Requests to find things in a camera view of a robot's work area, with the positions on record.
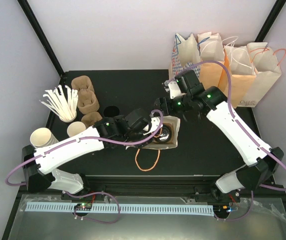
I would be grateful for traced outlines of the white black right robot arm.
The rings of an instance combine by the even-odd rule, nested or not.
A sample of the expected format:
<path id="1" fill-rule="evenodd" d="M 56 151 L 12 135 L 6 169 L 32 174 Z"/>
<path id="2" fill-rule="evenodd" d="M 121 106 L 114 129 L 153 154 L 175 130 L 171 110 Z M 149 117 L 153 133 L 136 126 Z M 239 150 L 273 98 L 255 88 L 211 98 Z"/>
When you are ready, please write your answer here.
<path id="1" fill-rule="evenodd" d="M 229 108 L 228 99 L 216 86 L 205 89 L 193 70 L 180 73 L 164 82 L 168 97 L 158 98 L 155 106 L 164 115 L 174 115 L 195 110 L 216 125 L 237 149 L 244 165 L 222 175 L 211 187 L 211 198 L 223 201 L 231 191 L 247 189 L 254 191 L 277 170 L 284 152 L 272 148 L 257 136 Z"/>

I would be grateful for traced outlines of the black paper cup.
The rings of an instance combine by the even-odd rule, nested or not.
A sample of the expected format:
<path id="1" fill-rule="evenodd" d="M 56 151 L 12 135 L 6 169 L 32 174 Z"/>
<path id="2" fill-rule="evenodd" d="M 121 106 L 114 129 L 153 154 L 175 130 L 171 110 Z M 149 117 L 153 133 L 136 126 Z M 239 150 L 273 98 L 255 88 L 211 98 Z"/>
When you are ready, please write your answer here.
<path id="1" fill-rule="evenodd" d="M 104 117 L 113 118 L 120 114 L 120 109 L 115 105 L 109 105 L 103 110 Z"/>

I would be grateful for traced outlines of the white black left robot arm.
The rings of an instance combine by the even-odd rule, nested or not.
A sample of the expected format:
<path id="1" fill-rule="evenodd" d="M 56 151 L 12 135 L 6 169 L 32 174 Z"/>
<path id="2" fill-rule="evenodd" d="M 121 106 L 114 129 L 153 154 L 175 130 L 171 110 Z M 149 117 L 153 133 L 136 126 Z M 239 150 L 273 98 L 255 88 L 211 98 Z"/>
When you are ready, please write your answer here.
<path id="1" fill-rule="evenodd" d="M 86 199 L 91 192 L 82 174 L 72 174 L 60 166 L 85 154 L 116 145 L 143 147 L 150 143 L 163 125 L 163 114 L 135 109 L 130 114 L 104 117 L 81 133 L 50 146 L 35 149 L 34 160 L 24 167 L 27 190 L 39 193 L 47 189 L 74 194 Z"/>

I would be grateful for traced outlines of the cream paper bag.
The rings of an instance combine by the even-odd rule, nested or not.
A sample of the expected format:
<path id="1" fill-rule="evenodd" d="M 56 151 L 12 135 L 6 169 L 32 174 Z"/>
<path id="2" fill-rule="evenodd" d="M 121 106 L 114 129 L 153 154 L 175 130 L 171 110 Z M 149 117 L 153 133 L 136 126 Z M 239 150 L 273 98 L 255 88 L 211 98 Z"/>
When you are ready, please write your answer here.
<path id="1" fill-rule="evenodd" d="M 161 129 L 152 138 L 152 141 L 143 146 L 139 147 L 136 151 L 134 161 L 137 168 L 142 172 L 152 171 L 159 162 L 161 151 L 174 149 L 178 146 L 178 134 L 180 130 L 181 120 L 175 116 L 165 116 L 163 118 L 163 124 Z M 149 149 L 157 151 L 157 157 L 153 165 L 150 168 L 141 168 L 138 162 L 138 155 L 141 149 Z"/>

